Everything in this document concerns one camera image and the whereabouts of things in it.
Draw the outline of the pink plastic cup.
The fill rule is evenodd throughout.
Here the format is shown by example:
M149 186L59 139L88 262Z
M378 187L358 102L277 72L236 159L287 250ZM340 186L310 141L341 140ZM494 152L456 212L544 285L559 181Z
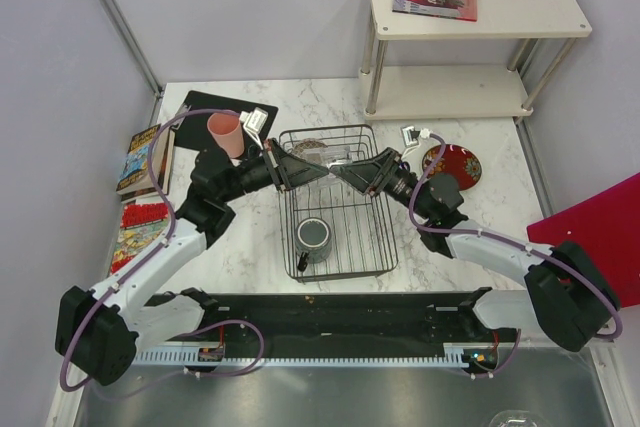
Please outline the pink plastic cup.
M209 134L230 158L240 158L245 150L242 124L238 117L214 113L207 121Z

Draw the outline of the red floral plate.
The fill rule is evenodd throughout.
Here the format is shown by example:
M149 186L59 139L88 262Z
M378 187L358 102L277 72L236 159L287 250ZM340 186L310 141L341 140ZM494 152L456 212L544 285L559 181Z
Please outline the red floral plate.
M477 156L457 144L447 144L444 154L429 173L428 178L444 173L453 176L464 191L474 187L481 179L482 166Z

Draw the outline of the black wire dish rack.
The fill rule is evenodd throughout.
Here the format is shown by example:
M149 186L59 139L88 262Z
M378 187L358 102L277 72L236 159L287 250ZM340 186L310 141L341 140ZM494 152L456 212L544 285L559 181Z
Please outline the black wire dish rack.
M318 139L327 146L347 146L352 161L379 153L375 135L365 124L286 130L278 138L288 153L304 139ZM329 258L296 269L298 256L294 230L306 218L318 217L332 232ZM380 276L396 268L399 261L389 201L380 195L363 195L330 174L280 198L280 221L285 270L292 279L307 283L365 276Z

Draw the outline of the grey ceramic mug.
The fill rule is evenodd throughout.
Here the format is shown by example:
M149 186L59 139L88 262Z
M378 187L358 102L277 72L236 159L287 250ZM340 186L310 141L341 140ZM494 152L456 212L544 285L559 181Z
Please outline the grey ceramic mug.
M301 220L294 230L296 269L304 272L311 264L326 261L332 250L332 232L327 222L318 217Z

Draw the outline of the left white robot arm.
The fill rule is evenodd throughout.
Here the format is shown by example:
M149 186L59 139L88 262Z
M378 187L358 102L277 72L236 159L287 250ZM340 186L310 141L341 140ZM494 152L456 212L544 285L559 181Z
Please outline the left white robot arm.
M328 173L327 167L286 152L274 139L265 142L259 156L240 164L217 146L199 152L186 198L179 208L169 208L164 233L107 279L63 294L55 337L63 365L74 365L89 380L108 386L146 347L188 332L198 340L211 339L220 318L190 294L160 306L159 317L148 300L222 237L235 217L230 202L270 186L291 191Z

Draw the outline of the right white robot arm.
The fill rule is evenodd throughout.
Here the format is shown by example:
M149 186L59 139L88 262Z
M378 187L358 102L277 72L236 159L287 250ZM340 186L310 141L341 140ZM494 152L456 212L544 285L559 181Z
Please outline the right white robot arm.
M519 291L488 290L463 310L457 324L465 338L481 340L500 328L538 328L557 346L578 352L594 338L622 334L618 297L577 243L529 243L485 228L459 211L463 198L453 176L417 176L391 148L330 171L363 194L385 193L405 206L429 251L521 285Z

